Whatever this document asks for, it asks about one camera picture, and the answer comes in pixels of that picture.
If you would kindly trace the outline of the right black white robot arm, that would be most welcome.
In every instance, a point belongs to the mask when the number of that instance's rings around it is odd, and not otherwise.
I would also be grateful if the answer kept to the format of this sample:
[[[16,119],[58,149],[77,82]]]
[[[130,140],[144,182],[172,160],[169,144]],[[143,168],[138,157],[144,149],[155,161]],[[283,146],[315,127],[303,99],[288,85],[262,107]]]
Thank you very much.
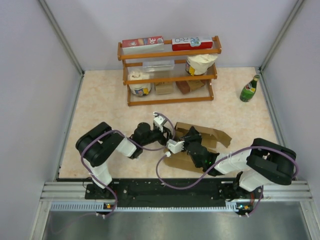
[[[288,186],[296,176],[297,154],[282,145],[255,138],[249,147],[229,154],[215,153],[204,146],[202,134],[191,127],[178,137],[181,151],[193,165],[212,177],[236,173],[226,199],[245,198],[267,184]]]

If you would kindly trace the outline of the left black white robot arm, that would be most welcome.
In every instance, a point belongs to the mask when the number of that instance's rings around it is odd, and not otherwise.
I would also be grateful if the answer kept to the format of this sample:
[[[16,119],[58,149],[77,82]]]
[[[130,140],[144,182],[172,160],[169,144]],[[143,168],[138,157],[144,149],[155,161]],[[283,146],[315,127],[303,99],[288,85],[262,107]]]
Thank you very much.
[[[113,130],[106,122],[101,122],[78,139],[75,148],[82,156],[84,166],[89,171],[96,192],[102,198],[109,198],[114,191],[112,177],[108,169],[107,159],[114,151],[130,159],[136,159],[146,145],[158,142],[166,146],[174,134],[165,127],[151,126],[146,122],[137,125],[133,134],[127,138]]]

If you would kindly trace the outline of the brown cardboard box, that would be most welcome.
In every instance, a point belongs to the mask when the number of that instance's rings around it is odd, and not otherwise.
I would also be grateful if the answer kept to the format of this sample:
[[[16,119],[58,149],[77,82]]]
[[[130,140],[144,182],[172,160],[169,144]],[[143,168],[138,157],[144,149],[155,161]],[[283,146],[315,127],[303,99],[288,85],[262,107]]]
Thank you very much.
[[[192,142],[185,152],[179,152],[166,157],[164,164],[175,169],[203,173],[215,162],[218,156],[214,151],[217,143],[221,143],[225,148],[228,148],[232,138],[224,131],[218,129],[177,122],[174,140],[179,142],[179,137],[184,136],[192,126],[201,133],[202,142]]]

